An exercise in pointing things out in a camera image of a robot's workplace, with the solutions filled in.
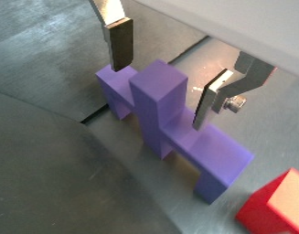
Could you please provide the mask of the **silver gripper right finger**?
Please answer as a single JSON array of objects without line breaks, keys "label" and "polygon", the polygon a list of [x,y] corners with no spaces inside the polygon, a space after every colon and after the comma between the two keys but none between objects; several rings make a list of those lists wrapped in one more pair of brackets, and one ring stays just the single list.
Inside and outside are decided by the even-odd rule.
[{"label": "silver gripper right finger", "polygon": [[200,130],[211,113],[228,109],[237,113],[247,99],[241,93],[262,87],[276,68],[240,51],[233,69],[224,69],[203,88],[195,109],[192,128]]}]

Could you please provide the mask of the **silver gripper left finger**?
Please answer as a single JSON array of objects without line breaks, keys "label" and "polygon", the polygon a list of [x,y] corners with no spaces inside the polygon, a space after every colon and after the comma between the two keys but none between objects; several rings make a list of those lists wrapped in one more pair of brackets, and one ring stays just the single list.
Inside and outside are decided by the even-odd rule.
[{"label": "silver gripper left finger", "polygon": [[121,0],[89,0],[103,26],[113,71],[124,69],[133,60],[133,20],[125,16]]}]

